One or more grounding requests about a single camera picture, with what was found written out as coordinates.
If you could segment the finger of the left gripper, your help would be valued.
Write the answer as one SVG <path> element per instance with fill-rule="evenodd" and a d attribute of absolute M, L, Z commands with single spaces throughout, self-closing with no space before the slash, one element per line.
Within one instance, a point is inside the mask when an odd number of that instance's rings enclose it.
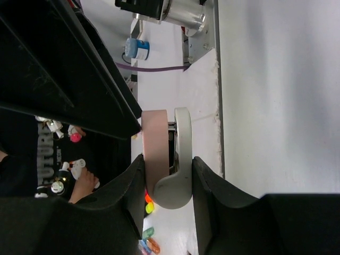
<path fill-rule="evenodd" d="M 141 130 L 138 118 L 142 110 L 96 29 L 84 14 L 68 1 L 51 1 L 66 26 L 65 74 L 71 76 L 71 88 L 79 101 L 75 115 L 61 116 L 87 130 L 118 139 L 129 139 Z"/>

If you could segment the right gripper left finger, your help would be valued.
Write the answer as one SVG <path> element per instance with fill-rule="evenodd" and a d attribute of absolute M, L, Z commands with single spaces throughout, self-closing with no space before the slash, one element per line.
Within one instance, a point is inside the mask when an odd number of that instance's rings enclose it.
<path fill-rule="evenodd" d="M 135 254 L 144 197 L 145 163 L 139 155 L 76 204 L 59 197 L 3 198 L 1 254 Z"/>

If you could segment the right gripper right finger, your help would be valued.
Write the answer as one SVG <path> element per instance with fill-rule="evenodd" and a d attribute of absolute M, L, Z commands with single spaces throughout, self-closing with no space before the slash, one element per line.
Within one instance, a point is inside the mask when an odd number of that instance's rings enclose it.
<path fill-rule="evenodd" d="M 200 254 L 339 254 L 338 194 L 253 197 L 192 161 Z"/>

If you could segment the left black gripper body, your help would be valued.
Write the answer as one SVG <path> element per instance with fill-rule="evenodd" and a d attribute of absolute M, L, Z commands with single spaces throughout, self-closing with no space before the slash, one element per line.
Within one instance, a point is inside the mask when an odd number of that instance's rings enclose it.
<path fill-rule="evenodd" d="M 80 46 L 68 1 L 1 1 L 1 105 L 80 115 Z"/>

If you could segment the pink mini stapler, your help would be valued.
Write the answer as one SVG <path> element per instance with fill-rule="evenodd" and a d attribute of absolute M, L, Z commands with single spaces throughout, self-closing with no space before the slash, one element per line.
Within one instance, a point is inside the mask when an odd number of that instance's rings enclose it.
<path fill-rule="evenodd" d="M 192 125 L 186 107 L 148 110 L 141 115 L 146 189 L 165 209 L 184 207 L 192 197 Z"/>

